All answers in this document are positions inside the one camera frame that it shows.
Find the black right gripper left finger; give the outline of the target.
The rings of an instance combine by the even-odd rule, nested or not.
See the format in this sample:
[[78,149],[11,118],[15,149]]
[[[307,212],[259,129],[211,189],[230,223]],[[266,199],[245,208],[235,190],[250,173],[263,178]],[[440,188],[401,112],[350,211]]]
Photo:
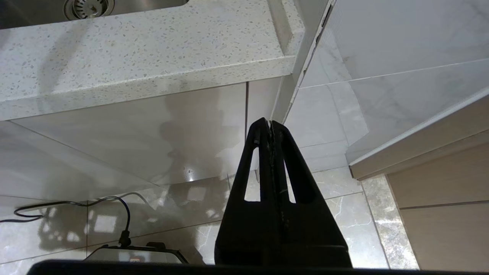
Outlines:
[[[215,241],[216,265],[266,264],[280,242],[270,139],[271,131],[265,118],[250,125]],[[256,149],[261,170],[258,202],[245,199]]]

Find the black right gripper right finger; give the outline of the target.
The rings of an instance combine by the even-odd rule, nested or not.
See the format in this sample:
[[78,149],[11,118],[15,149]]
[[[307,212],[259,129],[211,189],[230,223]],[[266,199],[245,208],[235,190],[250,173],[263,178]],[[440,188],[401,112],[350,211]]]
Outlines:
[[281,255],[294,265],[351,268],[348,245],[290,131],[274,122]]

